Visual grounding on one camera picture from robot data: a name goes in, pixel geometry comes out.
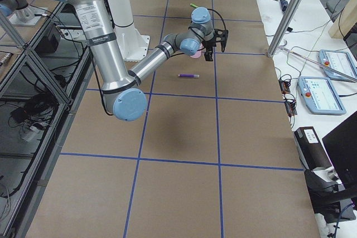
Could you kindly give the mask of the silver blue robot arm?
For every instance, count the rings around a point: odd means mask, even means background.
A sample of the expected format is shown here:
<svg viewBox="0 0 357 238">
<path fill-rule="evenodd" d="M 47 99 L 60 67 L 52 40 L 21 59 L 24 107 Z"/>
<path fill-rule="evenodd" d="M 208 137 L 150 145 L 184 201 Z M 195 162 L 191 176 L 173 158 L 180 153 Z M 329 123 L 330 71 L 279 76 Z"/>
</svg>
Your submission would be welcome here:
<svg viewBox="0 0 357 238">
<path fill-rule="evenodd" d="M 180 52 L 192 56 L 204 48 L 205 60 L 211 61 L 214 47 L 225 47 L 228 39 L 226 28 L 214 28 L 211 9 L 197 7 L 191 13 L 186 32 L 165 36 L 150 55 L 143 55 L 127 69 L 124 48 L 138 52 L 144 45 L 134 26 L 129 0 L 57 1 L 75 8 L 103 79 L 103 106 L 109 114 L 124 121 L 136 120 L 146 111 L 147 99 L 139 85 L 166 60 Z"/>
</svg>

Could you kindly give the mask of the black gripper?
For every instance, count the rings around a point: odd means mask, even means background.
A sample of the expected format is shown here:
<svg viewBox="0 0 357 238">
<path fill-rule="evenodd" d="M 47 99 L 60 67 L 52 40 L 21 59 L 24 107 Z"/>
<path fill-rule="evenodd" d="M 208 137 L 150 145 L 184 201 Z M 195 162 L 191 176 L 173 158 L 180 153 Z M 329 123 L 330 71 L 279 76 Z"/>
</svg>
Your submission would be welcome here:
<svg viewBox="0 0 357 238">
<path fill-rule="evenodd" d="M 202 42 L 203 47 L 205 48 L 204 58 L 205 61 L 212 62 L 213 61 L 213 47 L 216 47 L 217 43 L 221 45 L 221 51 L 225 52 L 226 44 L 228 41 L 229 30 L 221 30 L 215 28 L 213 31 L 212 37 L 207 37 Z"/>
</svg>

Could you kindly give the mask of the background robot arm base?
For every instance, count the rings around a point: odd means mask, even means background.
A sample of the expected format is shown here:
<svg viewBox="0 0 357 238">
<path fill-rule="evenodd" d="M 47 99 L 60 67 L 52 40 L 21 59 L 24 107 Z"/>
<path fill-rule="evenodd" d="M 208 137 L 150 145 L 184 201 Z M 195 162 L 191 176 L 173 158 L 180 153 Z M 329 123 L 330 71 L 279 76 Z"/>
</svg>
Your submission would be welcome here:
<svg viewBox="0 0 357 238">
<path fill-rule="evenodd" d="M 37 11 L 27 0 L 1 0 L 1 14 L 16 26 L 35 26 L 42 16 L 41 13 L 37 16 Z"/>
</svg>

